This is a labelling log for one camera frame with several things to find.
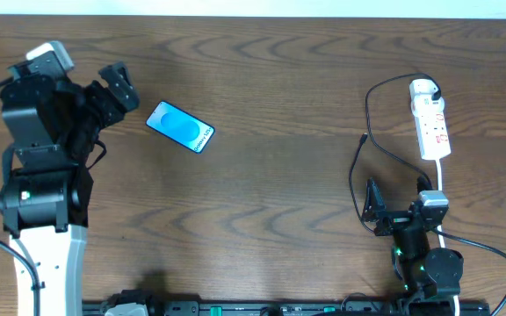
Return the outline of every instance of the power outlet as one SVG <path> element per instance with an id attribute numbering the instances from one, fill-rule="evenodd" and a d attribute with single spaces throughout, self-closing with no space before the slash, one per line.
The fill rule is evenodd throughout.
<path id="1" fill-rule="evenodd" d="M 446 129 L 445 101 L 433 100 L 437 86 L 428 79 L 417 79 L 409 85 L 411 111 L 415 116 L 417 138 L 424 160 L 438 160 L 450 154 L 450 142 Z"/>
<path id="2" fill-rule="evenodd" d="M 442 112 L 431 116 L 415 117 L 415 125 L 421 158 L 437 160 L 450 154 L 445 115 Z"/>

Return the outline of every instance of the blue phone screen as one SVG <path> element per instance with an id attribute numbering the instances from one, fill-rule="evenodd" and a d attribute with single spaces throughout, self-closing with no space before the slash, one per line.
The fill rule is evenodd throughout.
<path id="1" fill-rule="evenodd" d="M 146 124 L 197 154 L 214 135 L 213 127 L 164 101 L 157 105 Z"/>

